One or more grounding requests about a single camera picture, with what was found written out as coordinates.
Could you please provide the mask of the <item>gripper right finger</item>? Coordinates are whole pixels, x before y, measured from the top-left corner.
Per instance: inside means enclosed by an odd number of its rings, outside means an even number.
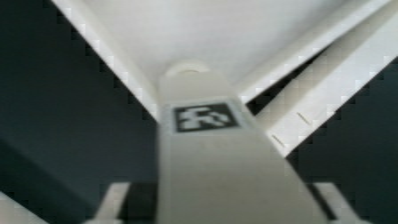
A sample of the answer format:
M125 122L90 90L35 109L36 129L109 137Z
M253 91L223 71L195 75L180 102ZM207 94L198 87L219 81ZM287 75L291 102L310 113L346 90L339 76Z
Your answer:
M312 186L331 215L328 224L372 224L358 217L335 185L330 182L315 182Z

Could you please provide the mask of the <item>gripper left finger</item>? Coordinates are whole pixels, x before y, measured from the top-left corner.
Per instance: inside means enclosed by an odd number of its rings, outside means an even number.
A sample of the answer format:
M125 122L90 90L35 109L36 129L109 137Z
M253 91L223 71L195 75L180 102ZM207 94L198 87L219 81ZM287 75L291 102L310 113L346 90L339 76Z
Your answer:
M93 217L86 219L81 224L124 224L120 211L127 198L129 186L131 184L127 182L109 184Z

